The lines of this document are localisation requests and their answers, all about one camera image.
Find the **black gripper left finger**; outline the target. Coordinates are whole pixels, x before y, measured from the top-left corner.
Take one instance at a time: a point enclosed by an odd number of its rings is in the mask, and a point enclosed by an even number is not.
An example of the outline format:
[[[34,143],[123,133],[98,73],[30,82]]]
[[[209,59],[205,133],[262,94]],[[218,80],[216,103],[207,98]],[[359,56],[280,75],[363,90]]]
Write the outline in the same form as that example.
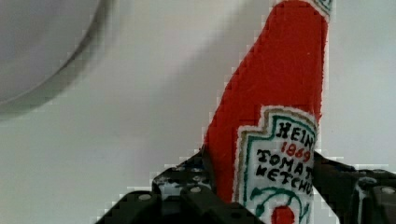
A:
[[[122,196],[95,224],[264,224],[240,203],[217,195],[205,147],[155,176],[150,190]]]

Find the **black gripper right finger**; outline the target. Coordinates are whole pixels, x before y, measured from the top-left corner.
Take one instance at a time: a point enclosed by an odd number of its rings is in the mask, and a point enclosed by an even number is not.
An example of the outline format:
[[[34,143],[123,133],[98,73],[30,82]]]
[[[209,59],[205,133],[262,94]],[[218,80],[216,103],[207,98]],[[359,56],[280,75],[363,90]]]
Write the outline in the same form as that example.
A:
[[[340,224],[396,224],[396,176],[357,170],[314,153],[313,186]]]

